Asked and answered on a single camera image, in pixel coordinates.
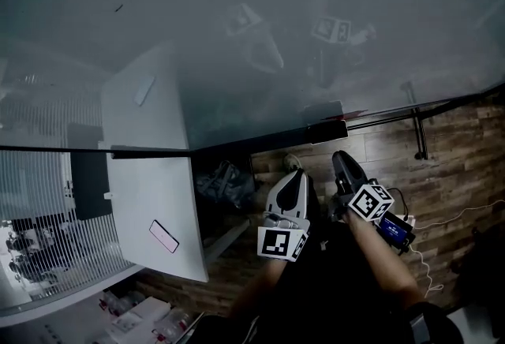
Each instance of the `black sleeve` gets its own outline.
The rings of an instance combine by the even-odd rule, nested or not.
[[[416,344],[425,342],[463,344],[459,329],[438,306],[420,302],[408,308],[405,317],[412,330],[413,342]]]

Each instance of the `person's arm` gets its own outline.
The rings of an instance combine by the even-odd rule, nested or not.
[[[423,301],[409,269],[375,228],[352,210],[347,211],[343,219],[349,225],[380,287],[395,297],[404,309]]]
[[[260,273],[244,288],[231,306],[229,317],[250,322],[260,314],[268,296],[284,271],[286,261],[269,260]]]

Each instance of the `wooden floor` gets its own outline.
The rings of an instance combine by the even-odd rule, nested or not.
[[[299,157],[304,169],[314,179],[322,205],[335,191],[331,156],[337,150],[351,154],[369,178],[377,178],[387,187],[403,191],[417,227],[443,222],[458,215],[463,208],[480,207],[505,199],[505,109],[491,100],[475,103],[425,121],[428,160],[416,160],[417,142],[412,120],[378,125],[350,133],[348,139],[303,145],[254,155],[253,169],[260,190],[257,213],[264,210],[268,190],[284,175],[282,157],[290,152]],[[395,196],[401,212],[401,200]],[[137,275],[137,289],[172,304],[194,311],[224,313],[243,286],[261,266],[256,256],[256,230],[253,226],[210,267],[210,282],[191,282],[156,271]],[[424,253],[431,267],[434,285],[444,284],[441,292],[431,292],[428,299],[444,308],[458,306],[454,289],[457,275],[451,263],[472,248],[471,230],[485,230],[505,222],[505,204],[467,211],[446,225],[416,232],[413,248]],[[417,254],[402,256],[426,290],[426,268]]]

